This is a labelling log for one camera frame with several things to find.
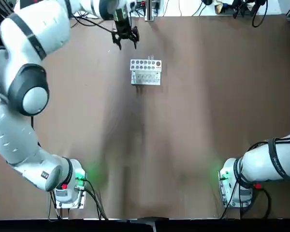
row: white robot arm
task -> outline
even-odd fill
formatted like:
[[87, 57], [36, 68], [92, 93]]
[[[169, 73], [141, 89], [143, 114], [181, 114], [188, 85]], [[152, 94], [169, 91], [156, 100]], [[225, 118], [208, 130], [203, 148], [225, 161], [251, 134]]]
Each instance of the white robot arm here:
[[254, 184], [290, 179], [290, 135], [259, 142], [244, 156], [229, 158], [218, 178], [225, 207], [249, 206]]
[[86, 173], [77, 160], [50, 155], [38, 146], [22, 115], [37, 115], [47, 105], [49, 89], [41, 63], [68, 41], [72, 14], [82, 10], [115, 20], [114, 33], [125, 39], [132, 31], [128, 10], [135, 6], [135, 0], [44, 0], [0, 25], [4, 44], [0, 47], [0, 155], [37, 188], [55, 190], [56, 199], [66, 208], [79, 205], [82, 193], [77, 187], [84, 186], [80, 179]]

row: black cable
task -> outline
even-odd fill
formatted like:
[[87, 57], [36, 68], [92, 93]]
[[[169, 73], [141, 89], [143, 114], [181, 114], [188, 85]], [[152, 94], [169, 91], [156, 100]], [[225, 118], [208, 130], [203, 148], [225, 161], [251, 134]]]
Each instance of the black cable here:
[[135, 10], [135, 11], [137, 12], [138, 15], [141, 15], [141, 16], [144, 17], [144, 15], [143, 15], [141, 12], [139, 12], [138, 10]]
[[170, 0], [168, 0], [167, 3], [166, 3], [166, 7], [165, 7], [165, 10], [164, 10], [164, 13], [163, 13], [163, 16], [162, 16], [162, 17], [164, 17], [164, 15], [165, 15], [165, 13], [166, 13], [166, 9], [168, 9], [169, 1], [170, 1]]
[[264, 216], [262, 217], [262, 219], [267, 219], [271, 213], [271, 209], [272, 209], [272, 198], [270, 196], [270, 194], [268, 193], [267, 190], [265, 190], [264, 188], [260, 188], [258, 189], [259, 191], [262, 191], [265, 193], [266, 197], [267, 197], [267, 209], [265, 211]]
[[285, 141], [285, 140], [290, 140], [290, 137], [287, 137], [287, 138], [281, 138], [281, 139], [277, 139], [278, 141]]
[[3, 7], [3, 9], [6, 11], [6, 13], [10, 14], [12, 11], [12, 13], [14, 12], [13, 10], [11, 10], [10, 6], [8, 6], [8, 9], [5, 7], [5, 4], [3, 4], [0, 0], [0, 5]]
[[265, 12], [264, 12], [264, 15], [263, 15], [263, 17], [262, 17], [262, 19], [261, 19], [261, 21], [260, 21], [260, 23], [258, 25], [255, 25], [255, 18], [256, 18], [256, 15], [257, 15], [257, 12], [258, 12], [259, 9], [256, 10], [256, 12], [254, 13], [253, 18], [252, 18], [252, 26], [254, 28], [259, 27], [263, 23], [263, 21], [265, 19], [265, 16], [266, 16], [266, 12], [267, 12], [267, 6], [268, 6], [268, 0], [266, 0]]
[[34, 129], [34, 119], [33, 119], [33, 116], [31, 116], [30, 118], [31, 118], [31, 127], [32, 127], [32, 129]]
[[198, 11], [199, 11], [199, 9], [201, 8], [201, 6], [202, 6], [202, 1], [201, 1], [201, 4], [199, 5], [199, 8], [197, 9], [197, 11], [192, 15], [192, 16], [194, 16]]
[[236, 180], [236, 182], [235, 182], [235, 184], [234, 184], [234, 187], [233, 187], [233, 191], [232, 191], [232, 194], [231, 194], [230, 200], [229, 200], [229, 202], [228, 202], [226, 208], [224, 209], [224, 211], [223, 211], [223, 213], [222, 213], [222, 215], [221, 215], [221, 217], [220, 217], [219, 219], [222, 219], [222, 218], [225, 216], [225, 214], [226, 214], [226, 212], [227, 212], [227, 209], [229, 208], [229, 205], [230, 205], [231, 200], [232, 200], [232, 198], [233, 198], [234, 192], [235, 192], [235, 190], [236, 190], [236, 185], [237, 185], [237, 183], [238, 183], [238, 180], [239, 180], [239, 177], [237, 178], [237, 180]]
[[86, 181], [89, 183], [91, 189], [92, 189], [92, 192], [93, 192], [93, 195], [95, 197], [95, 199], [97, 199], [97, 196], [98, 196], [98, 203], [99, 203], [99, 206], [100, 206], [100, 209], [101, 209], [101, 212], [102, 212], [102, 215], [104, 215], [106, 217], [106, 214], [105, 214], [105, 211], [104, 211], [104, 207], [103, 207], [103, 204], [102, 204], [102, 200], [101, 200], [101, 196], [99, 196], [98, 194], [96, 194], [96, 191], [95, 189], [93, 188], [93, 185], [91, 184], [91, 182], [87, 179], [80, 179], [82, 181]]
[[109, 30], [109, 29], [107, 29], [107, 28], [105, 28], [105, 27], [102, 27], [101, 25], [99, 25], [101, 22], [99, 22], [99, 23], [95, 23], [95, 22], [93, 22], [93, 21], [91, 21], [91, 20], [89, 20], [89, 19], [87, 19], [87, 18], [82, 18], [82, 17], [75, 17], [75, 16], [73, 16], [76, 20], [77, 20], [77, 22], [79, 22], [80, 24], [82, 24], [82, 25], [84, 25], [84, 26], [91, 26], [91, 25], [88, 25], [88, 24], [83, 24], [81, 21], [79, 21], [78, 19], [82, 19], [82, 20], [85, 20], [85, 21], [87, 21], [87, 22], [89, 22], [89, 23], [92, 23], [93, 25], [95, 25], [95, 26], [98, 26], [99, 28], [101, 28], [101, 29], [103, 29], [103, 30], [105, 30], [105, 31], [107, 31], [107, 32], [109, 32], [109, 33], [112, 33], [112, 31], [111, 30]]
[[131, 12], [129, 13], [130, 15], [130, 26], [132, 27], [132, 17], [131, 17]]
[[54, 222], [56, 220], [51, 220], [49, 217], [50, 217], [50, 209], [52, 207], [52, 202], [53, 202], [53, 205], [54, 205], [54, 208], [55, 208], [55, 212], [56, 212], [56, 216], [57, 216], [57, 219], [62, 219], [62, 217], [58, 216], [57, 214], [57, 211], [56, 211], [56, 197], [55, 197], [55, 194], [54, 194], [54, 198], [53, 198], [53, 195], [52, 193], [54, 194], [53, 190], [49, 192], [49, 195], [50, 195], [50, 200], [49, 200], [49, 208], [48, 208], [48, 217], [47, 219], [50, 221], [50, 222]]
[[78, 22], [76, 22], [75, 24], [73, 24], [70, 28], [74, 28], [77, 24], [78, 24]]
[[236, 18], [240, 10], [243, 8], [243, 6], [248, 2], [249, 0], [246, 0], [242, 2], [242, 4], [236, 9], [236, 12], [233, 14], [233, 18]]
[[238, 181], [238, 198], [239, 198], [239, 202], [240, 202], [240, 219], [242, 219], [242, 213], [243, 213], [242, 200], [241, 200], [242, 170], [243, 170], [243, 165], [241, 166], [241, 170], [240, 170], [240, 173], [239, 173], [239, 181]]
[[30, 118], [31, 118], [31, 127], [34, 129], [34, 119], [33, 119], [33, 116], [31, 116]]
[[103, 211], [101, 210], [101, 207], [100, 207], [100, 205], [99, 205], [99, 203], [98, 203], [98, 200], [97, 200], [97, 198], [96, 198], [96, 196], [91, 192], [91, 191], [89, 191], [88, 189], [85, 189], [85, 191], [92, 197], [92, 199], [95, 201], [95, 203], [96, 203], [96, 207], [97, 207], [97, 211], [99, 210], [100, 211], [100, 213], [101, 213], [101, 215], [102, 215], [102, 217], [105, 219], [105, 220], [108, 220], [108, 218], [106, 217], [106, 215], [103, 213]]
[[202, 11], [206, 8], [206, 5], [203, 7], [203, 9], [201, 10], [201, 12], [199, 13], [199, 16], [202, 14]]
[[182, 11], [180, 10], [180, 0], [178, 0], [178, 9], [180, 11], [180, 16], [182, 16]]

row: red button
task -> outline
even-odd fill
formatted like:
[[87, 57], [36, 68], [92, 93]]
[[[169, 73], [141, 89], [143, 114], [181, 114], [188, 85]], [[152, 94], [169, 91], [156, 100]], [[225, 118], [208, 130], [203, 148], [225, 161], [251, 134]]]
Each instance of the red button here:
[[254, 187], [255, 187], [256, 189], [261, 189], [261, 188], [262, 188], [262, 186], [261, 186], [260, 183], [256, 183], [256, 184], [254, 185]]

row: brown table surface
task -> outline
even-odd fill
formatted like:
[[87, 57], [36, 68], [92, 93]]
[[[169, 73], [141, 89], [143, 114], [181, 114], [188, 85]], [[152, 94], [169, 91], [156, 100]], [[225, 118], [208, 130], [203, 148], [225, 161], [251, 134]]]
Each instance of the brown table surface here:
[[[290, 22], [275, 15], [258, 29], [251, 18], [228, 16], [134, 23], [137, 50], [124, 41], [120, 51], [109, 33], [77, 26], [45, 59], [50, 101], [35, 117], [40, 143], [79, 159], [110, 218], [217, 218], [224, 161], [290, 133]], [[137, 92], [130, 59], [151, 55], [162, 60], [161, 86]], [[47, 217], [46, 193], [1, 157], [0, 175], [0, 219]], [[265, 187], [270, 217], [290, 218], [290, 181]], [[265, 210], [260, 196], [246, 216]], [[85, 210], [70, 211], [70, 218], [96, 216], [90, 198]]]

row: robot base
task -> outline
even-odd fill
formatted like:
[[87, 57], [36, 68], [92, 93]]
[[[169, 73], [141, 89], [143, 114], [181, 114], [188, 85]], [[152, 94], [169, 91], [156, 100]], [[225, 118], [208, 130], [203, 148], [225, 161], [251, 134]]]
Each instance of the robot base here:
[[[218, 182], [221, 201], [226, 208], [228, 202], [231, 199], [234, 185], [236, 184], [236, 179], [233, 172], [233, 164], [235, 158], [228, 159], [223, 168], [218, 172]], [[239, 198], [239, 184], [236, 184], [235, 191], [232, 200], [228, 207], [240, 208], [240, 202], [242, 208], [248, 207], [251, 204], [252, 199], [252, 189], [240, 187], [241, 200]]]
[[[82, 168], [82, 165], [80, 164], [79, 161], [76, 159], [71, 159], [70, 160], [73, 166], [73, 169], [75, 171], [75, 177], [83, 177], [87, 178], [87, 174], [85, 170]], [[84, 188], [85, 186], [79, 185], [77, 183], [77, 180], [75, 182], [75, 186], [79, 187], [80, 189]], [[83, 209], [85, 207], [85, 201], [86, 201], [86, 192], [85, 191], [78, 191], [77, 198], [74, 202], [72, 203], [61, 203], [57, 201], [56, 199], [56, 204], [57, 204], [57, 209]]]

